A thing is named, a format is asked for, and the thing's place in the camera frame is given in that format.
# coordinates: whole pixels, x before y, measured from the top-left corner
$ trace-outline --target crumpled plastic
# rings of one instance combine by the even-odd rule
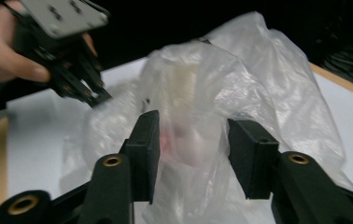
[[[212,45],[191,41],[153,51],[140,77],[110,89],[114,98],[65,141],[62,186],[88,178],[96,160],[117,153],[149,110],[160,112],[161,159],[153,205],[135,210],[136,223],[274,223],[270,200],[246,200],[236,180],[227,119],[257,121],[281,152],[306,153],[349,185],[341,140],[305,55],[268,30],[259,13],[205,38]]]

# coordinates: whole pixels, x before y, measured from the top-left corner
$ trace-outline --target white plastic bag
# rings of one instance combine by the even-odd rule
[[[247,201],[235,178],[226,119],[256,120],[280,151],[309,154],[346,181],[342,144],[302,52],[269,31],[257,13],[207,38],[214,45],[191,42],[152,52],[137,81],[92,111],[82,144],[66,150],[64,179],[87,176],[102,155],[119,151],[140,113],[157,109],[161,161],[154,203],[143,214],[147,223],[274,223],[270,201]]]

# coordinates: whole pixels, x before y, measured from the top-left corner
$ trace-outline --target human hand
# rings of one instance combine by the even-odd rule
[[[8,1],[7,4],[16,10],[22,9],[22,5],[18,1]],[[21,56],[11,48],[16,23],[16,18],[9,10],[0,6],[0,82],[16,77],[48,82],[50,73],[44,66]],[[85,34],[83,38],[96,55],[90,36]]]

